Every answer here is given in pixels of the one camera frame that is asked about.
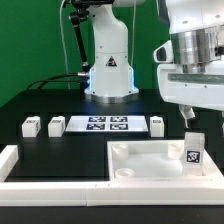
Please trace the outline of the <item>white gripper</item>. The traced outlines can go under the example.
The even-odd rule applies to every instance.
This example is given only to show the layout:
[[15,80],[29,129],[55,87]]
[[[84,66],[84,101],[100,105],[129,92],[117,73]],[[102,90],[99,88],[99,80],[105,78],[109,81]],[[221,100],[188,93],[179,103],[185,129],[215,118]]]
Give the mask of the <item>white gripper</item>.
[[192,107],[224,111],[224,56],[208,63],[204,73],[184,74],[182,66],[174,64],[173,48],[165,42],[153,52],[158,63],[159,92],[166,102],[179,104],[185,127],[195,118]]

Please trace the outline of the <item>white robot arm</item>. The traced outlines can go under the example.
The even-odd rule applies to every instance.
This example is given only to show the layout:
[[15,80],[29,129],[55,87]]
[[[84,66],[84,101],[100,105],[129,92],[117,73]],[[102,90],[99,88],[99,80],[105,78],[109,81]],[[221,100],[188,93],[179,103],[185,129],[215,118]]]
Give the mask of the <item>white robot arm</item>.
[[[113,7],[145,0],[99,0],[90,3],[95,63],[90,69],[88,98],[120,103],[138,93],[128,63],[128,30]],[[170,39],[153,52],[158,63],[161,97],[175,103],[185,120],[195,107],[224,113],[224,0],[156,0],[160,18],[169,24]]]

